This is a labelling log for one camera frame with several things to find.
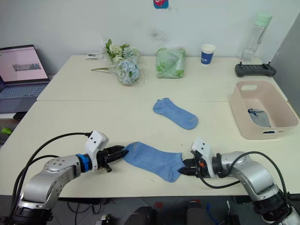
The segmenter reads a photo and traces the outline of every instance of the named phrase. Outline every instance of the robotic arm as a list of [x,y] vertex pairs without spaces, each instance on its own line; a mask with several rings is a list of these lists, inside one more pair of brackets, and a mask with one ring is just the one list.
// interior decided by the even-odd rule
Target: robotic arm
[[254,211],[262,215],[266,224],[277,221],[279,225],[300,225],[300,216],[295,208],[285,202],[283,193],[278,188],[270,173],[250,156],[240,158],[232,167],[232,163],[243,154],[236,151],[227,154],[213,155],[210,146],[197,138],[192,145],[193,159],[184,160],[186,167],[179,169],[185,175],[238,179],[254,204]]
[[26,185],[10,224],[45,225],[52,220],[51,209],[67,183],[90,170],[105,168],[108,173],[111,172],[108,163],[124,157],[128,151],[118,145],[105,149],[108,141],[104,134],[93,131],[85,144],[86,154],[48,161]]

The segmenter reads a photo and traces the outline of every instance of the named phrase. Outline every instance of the blue sock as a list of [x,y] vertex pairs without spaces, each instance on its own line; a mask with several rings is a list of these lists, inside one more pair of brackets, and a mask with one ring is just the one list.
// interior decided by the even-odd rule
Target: blue sock
[[153,111],[172,120],[186,130],[194,129],[198,124],[198,118],[195,115],[177,107],[168,97],[157,100],[153,106]]
[[168,182],[175,182],[184,167],[182,153],[170,153],[157,150],[141,142],[134,142],[125,147],[129,152],[123,158],[125,162],[150,171]]

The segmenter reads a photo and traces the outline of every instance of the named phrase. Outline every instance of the plastic bag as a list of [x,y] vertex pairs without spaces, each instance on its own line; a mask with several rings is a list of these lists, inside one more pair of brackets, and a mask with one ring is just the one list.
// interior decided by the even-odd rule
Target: plastic bag
[[183,48],[161,48],[156,53],[158,78],[182,78],[185,50]]

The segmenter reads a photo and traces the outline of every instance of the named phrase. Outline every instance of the flower bouquet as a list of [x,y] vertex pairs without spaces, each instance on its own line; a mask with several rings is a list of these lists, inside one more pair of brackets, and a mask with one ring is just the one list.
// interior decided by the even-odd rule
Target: flower bouquet
[[133,84],[140,76],[137,58],[138,50],[131,45],[113,45],[111,39],[105,45],[105,50],[113,64],[113,67],[92,69],[92,71],[102,71],[114,73],[118,80],[124,85]]

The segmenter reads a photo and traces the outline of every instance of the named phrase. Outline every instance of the laptop keyboard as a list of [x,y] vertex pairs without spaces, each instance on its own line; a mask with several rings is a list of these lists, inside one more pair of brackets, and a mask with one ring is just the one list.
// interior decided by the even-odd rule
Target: laptop keyboard
[[46,85],[5,88],[0,92],[0,99],[37,97],[45,87]]

